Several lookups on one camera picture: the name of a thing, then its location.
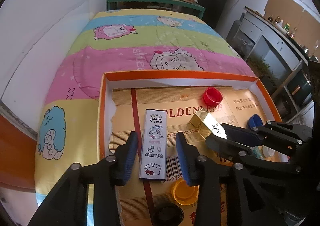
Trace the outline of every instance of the red bow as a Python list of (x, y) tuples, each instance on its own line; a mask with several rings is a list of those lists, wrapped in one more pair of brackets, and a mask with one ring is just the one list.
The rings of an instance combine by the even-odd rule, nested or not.
[(153, 175), (153, 171), (150, 171), (150, 170), (146, 170), (146, 174), (149, 174), (149, 175)]

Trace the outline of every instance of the colorful blanket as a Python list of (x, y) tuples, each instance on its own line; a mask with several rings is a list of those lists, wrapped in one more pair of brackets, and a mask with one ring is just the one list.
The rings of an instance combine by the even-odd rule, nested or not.
[(99, 160), (96, 138), (102, 74), (152, 69), (255, 76), (228, 43), (195, 16), (153, 9), (98, 13), (70, 48), (45, 101), (36, 153), (39, 204), (70, 164), (84, 166)]

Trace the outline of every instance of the red bottle cap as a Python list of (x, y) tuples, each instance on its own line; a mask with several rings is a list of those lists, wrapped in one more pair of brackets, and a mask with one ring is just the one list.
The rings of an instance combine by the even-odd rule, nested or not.
[(203, 94), (203, 100), (208, 106), (216, 107), (222, 101), (222, 94), (216, 88), (207, 88)]

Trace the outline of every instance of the green stripe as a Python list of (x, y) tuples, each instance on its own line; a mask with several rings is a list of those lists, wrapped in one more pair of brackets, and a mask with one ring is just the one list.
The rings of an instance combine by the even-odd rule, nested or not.
[(214, 35), (181, 30), (169, 26), (140, 26), (137, 28), (137, 32), (137, 34), (131, 33), (112, 40), (99, 39), (96, 41), (93, 38), (94, 32), (88, 30), (77, 37), (68, 55), (74, 54), (86, 46), (91, 46), (93, 49), (105, 50), (110, 48), (167, 45), (193, 47), (237, 57), (224, 39)]

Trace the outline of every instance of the barcode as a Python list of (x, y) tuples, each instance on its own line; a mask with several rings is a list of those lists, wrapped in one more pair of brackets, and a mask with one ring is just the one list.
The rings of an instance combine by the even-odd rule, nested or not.
[(178, 156), (172, 156), (167, 158), (166, 164), (166, 178), (181, 177), (181, 168), (178, 160)]

